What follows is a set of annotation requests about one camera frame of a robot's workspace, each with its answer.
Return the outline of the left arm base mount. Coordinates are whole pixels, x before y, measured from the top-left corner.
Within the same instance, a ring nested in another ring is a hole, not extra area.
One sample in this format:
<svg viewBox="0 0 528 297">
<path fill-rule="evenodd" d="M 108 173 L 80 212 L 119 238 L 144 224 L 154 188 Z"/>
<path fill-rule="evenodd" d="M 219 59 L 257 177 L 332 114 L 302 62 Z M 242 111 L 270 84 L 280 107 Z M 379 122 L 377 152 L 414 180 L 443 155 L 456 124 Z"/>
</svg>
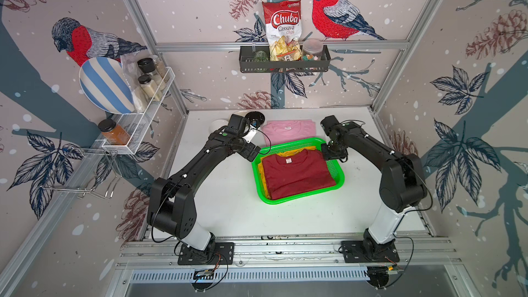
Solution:
<svg viewBox="0 0 528 297">
<path fill-rule="evenodd" d="M 232 242 L 212 243 L 205 250 L 198 250 L 185 243 L 177 252 L 178 265 L 232 265 L 235 244 Z"/>
</svg>

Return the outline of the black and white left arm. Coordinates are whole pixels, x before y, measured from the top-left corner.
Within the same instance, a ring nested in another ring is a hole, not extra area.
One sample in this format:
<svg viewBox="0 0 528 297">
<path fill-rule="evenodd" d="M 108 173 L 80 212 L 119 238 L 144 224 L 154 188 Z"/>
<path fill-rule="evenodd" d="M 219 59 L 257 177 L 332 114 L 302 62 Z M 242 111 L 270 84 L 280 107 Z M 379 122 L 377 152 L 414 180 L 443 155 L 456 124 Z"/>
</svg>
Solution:
<svg viewBox="0 0 528 297">
<path fill-rule="evenodd" d="M 215 236 L 197 223 L 195 195 L 221 162 L 233 154 L 253 162 L 261 148 L 251 142 L 250 134 L 265 122 L 259 111 L 245 116 L 231 115 L 228 123 L 214 130 L 197 155 L 167 179 L 158 178 L 151 186 L 147 224 L 166 232 L 188 247 L 210 252 Z"/>
</svg>

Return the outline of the pink t-shirt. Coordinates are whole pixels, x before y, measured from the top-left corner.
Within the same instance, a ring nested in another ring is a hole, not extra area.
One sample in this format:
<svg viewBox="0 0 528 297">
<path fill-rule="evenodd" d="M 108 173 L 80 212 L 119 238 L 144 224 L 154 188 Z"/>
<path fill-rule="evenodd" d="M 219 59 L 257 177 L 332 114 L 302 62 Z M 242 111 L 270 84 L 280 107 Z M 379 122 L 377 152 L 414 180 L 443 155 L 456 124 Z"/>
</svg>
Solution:
<svg viewBox="0 0 528 297">
<path fill-rule="evenodd" d="M 316 137 L 316 123 L 312 120 L 274 120 L 261 127 L 269 145 L 284 144 Z"/>
</svg>

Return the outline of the dark red t-shirt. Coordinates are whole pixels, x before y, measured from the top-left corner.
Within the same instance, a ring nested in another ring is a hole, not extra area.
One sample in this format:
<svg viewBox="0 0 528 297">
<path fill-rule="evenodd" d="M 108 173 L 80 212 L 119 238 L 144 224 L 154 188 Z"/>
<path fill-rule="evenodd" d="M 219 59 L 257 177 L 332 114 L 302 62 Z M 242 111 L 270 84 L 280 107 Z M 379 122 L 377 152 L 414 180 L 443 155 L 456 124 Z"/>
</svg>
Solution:
<svg viewBox="0 0 528 297">
<path fill-rule="evenodd" d="M 336 185 L 322 152 L 317 149 L 305 149 L 290 157 L 269 155 L 261 162 L 274 201 Z"/>
</svg>

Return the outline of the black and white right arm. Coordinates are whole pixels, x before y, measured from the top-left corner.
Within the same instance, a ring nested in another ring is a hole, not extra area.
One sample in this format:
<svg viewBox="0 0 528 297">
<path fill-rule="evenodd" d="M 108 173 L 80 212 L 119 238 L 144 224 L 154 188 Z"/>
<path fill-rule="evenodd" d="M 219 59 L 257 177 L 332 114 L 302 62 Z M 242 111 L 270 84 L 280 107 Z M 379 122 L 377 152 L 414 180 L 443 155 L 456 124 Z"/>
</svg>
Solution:
<svg viewBox="0 0 528 297">
<path fill-rule="evenodd" d="M 386 146 L 354 120 L 339 122 L 330 115 L 320 125 L 329 137 L 328 143 L 321 146 L 324 159 L 344 163 L 348 160 L 348 150 L 352 149 L 380 171 L 382 205 L 364 232 L 364 243 L 385 246 L 393 242 L 404 216 L 418 212 L 419 204 L 430 195 L 421 160 L 415 154 L 404 155 Z"/>
</svg>

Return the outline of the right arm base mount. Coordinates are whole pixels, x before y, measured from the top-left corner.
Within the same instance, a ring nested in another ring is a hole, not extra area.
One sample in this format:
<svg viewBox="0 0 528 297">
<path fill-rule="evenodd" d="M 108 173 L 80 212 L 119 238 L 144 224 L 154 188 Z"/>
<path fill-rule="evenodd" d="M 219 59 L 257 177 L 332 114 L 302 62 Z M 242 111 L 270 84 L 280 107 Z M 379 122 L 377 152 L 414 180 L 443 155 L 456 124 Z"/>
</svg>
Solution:
<svg viewBox="0 0 528 297">
<path fill-rule="evenodd" d="M 342 241 L 338 249 L 345 263 L 398 263 L 394 242 L 377 244 L 371 240 Z"/>
</svg>

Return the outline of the yellow t-shirt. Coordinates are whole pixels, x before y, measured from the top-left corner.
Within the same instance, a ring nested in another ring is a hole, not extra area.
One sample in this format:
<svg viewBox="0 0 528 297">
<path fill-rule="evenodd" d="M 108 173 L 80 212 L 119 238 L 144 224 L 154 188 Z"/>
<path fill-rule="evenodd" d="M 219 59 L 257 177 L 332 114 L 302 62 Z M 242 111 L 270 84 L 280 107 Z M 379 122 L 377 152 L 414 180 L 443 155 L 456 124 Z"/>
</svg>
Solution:
<svg viewBox="0 0 528 297">
<path fill-rule="evenodd" d="M 310 146 L 310 147 L 303 147 L 303 148 L 299 148 L 299 149 L 297 148 L 297 149 L 294 149 L 294 150 L 291 150 L 291 151 L 285 151 L 285 152 L 277 153 L 277 155 L 280 156 L 280 157 L 290 157 L 290 156 L 296 155 L 297 153 L 300 153 L 301 151 L 303 151 L 305 149 L 309 150 L 309 151 L 315 151 L 316 147 L 315 146 Z M 265 194 L 265 198 L 272 200 L 272 197 L 271 197 L 270 192 L 269 192 L 268 187 L 267 187 L 267 182 L 266 182 L 266 176 L 265 176 L 263 163 L 261 162 L 260 164 L 258 164 L 257 168 L 258 168 L 259 176 L 261 178 L 261 184 L 262 184 L 262 189 L 263 189 L 264 194 Z"/>
</svg>

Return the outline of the green plastic basket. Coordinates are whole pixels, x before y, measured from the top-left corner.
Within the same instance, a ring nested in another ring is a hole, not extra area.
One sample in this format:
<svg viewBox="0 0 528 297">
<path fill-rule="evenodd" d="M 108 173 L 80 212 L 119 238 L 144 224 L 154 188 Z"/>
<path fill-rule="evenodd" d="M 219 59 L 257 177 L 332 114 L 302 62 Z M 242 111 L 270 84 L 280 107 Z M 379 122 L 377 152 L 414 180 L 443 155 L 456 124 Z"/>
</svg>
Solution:
<svg viewBox="0 0 528 297">
<path fill-rule="evenodd" d="M 270 204 L 270 205 L 275 205 L 275 204 L 280 204 L 280 203 L 292 201 L 294 199 L 299 199 L 299 198 L 302 198 L 302 197 L 308 197 L 308 196 L 316 195 L 316 194 L 319 194 L 319 193 L 324 193 L 324 192 L 327 192 L 327 191 L 333 191 L 333 190 L 339 189 L 345 182 L 345 174 L 343 173 L 338 161 L 330 160 L 330 161 L 326 161 L 326 162 L 327 162 L 328 169 L 329 169 L 329 171 L 331 173 L 331 176 L 334 178 L 334 180 L 336 182 L 336 185 L 334 187 L 324 188 L 324 189 L 321 189 L 321 190 L 318 190 L 318 191 L 307 192 L 307 193 L 304 193 L 304 194 L 295 195 L 295 196 L 292 196 L 292 197 L 287 197 L 287 198 L 279 199 L 279 200 L 275 200 L 275 201 L 265 198 L 265 194 L 264 194 L 264 191 L 262 189 L 261 178 L 260 178 L 260 176 L 258 174 L 259 172 L 258 172 L 258 168 L 257 168 L 258 164 L 261 163 L 261 160 L 263 158 L 265 158 L 265 157 L 267 157 L 269 155 L 274 155 L 274 154 L 277 154 L 277 153 L 281 153 L 281 152 L 285 152 L 285 151 L 291 151 L 291 150 L 298 149 L 298 148 L 303 148 L 303 147 L 310 147 L 310 146 L 315 146 L 317 150 L 321 151 L 321 144 L 324 144 L 323 140 L 321 140 L 320 138 L 312 137 L 312 138 L 299 140 L 299 141 L 295 141 L 295 142 L 287 142 L 285 144 L 274 145 L 274 146 L 271 146 L 271 147 L 268 147 L 268 148 L 264 149 L 264 153 L 263 154 L 257 155 L 256 159 L 252 163 L 252 169 L 253 169 L 253 173 L 254 173 L 255 184 L 256 184 L 256 187 L 257 187 L 257 194 L 260 197 L 261 201 L 263 201 L 263 202 L 265 202 L 267 204 Z"/>
</svg>

